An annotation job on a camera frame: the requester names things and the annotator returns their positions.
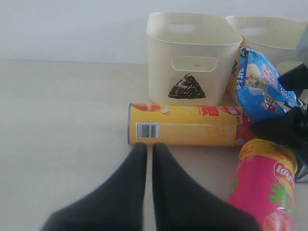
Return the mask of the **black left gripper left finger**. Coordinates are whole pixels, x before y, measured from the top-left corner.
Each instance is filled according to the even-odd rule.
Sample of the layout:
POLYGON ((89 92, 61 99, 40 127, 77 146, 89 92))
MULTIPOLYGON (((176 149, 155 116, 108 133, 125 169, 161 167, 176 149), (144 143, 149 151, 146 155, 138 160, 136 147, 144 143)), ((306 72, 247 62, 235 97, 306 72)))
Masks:
POLYGON ((47 219, 44 231, 141 231, 147 146, 137 143, 114 174, 47 219))

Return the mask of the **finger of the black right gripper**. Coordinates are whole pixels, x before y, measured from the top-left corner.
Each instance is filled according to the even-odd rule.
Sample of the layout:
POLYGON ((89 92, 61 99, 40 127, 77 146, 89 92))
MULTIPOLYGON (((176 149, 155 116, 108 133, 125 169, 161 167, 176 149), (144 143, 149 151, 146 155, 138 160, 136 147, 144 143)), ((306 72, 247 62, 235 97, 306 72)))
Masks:
POLYGON ((278 82, 285 90, 302 94, 304 90, 308 89, 308 67, 305 64, 300 64, 280 75, 278 82))
POLYGON ((306 150, 308 111, 294 107, 284 115, 253 123, 251 131, 260 139, 297 150, 306 150))

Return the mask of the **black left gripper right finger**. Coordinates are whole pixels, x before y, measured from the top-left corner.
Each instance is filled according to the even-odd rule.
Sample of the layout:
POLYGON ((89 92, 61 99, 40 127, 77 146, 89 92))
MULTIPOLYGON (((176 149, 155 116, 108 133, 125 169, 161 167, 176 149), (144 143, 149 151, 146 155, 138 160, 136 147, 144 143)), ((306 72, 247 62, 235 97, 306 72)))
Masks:
POLYGON ((153 145, 152 187, 158 231, 259 231, 256 218, 199 185, 163 143, 153 145))

